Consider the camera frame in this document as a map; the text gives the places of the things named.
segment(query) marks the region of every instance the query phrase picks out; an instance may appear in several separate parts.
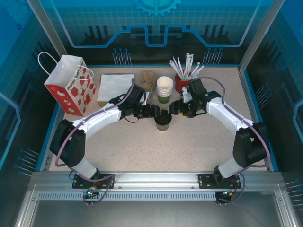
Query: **red gift bag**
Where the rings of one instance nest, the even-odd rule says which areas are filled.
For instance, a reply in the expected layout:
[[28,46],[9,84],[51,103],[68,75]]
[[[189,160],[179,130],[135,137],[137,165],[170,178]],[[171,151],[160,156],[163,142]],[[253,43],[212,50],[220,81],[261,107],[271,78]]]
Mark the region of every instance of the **red gift bag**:
[[[40,63],[39,57],[43,53],[48,54],[57,63],[51,74]],[[49,53],[41,52],[38,55],[38,63],[49,75],[44,85],[64,111],[67,114],[83,116],[96,93],[96,86],[92,79],[94,73],[86,67],[83,58],[62,55],[60,61],[57,62]]]

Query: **pen holder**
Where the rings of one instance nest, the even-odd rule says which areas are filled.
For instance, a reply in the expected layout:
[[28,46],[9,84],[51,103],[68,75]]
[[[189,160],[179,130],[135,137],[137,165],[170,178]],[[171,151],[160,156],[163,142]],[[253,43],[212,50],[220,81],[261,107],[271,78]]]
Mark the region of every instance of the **pen holder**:
[[191,81],[193,81],[193,80],[190,79],[190,80],[187,80],[187,81],[182,81],[182,80],[180,80],[178,74],[176,74],[176,76],[175,76],[175,82],[176,82],[175,90],[176,90],[177,92],[182,91],[182,88],[183,88],[183,87],[186,87]]

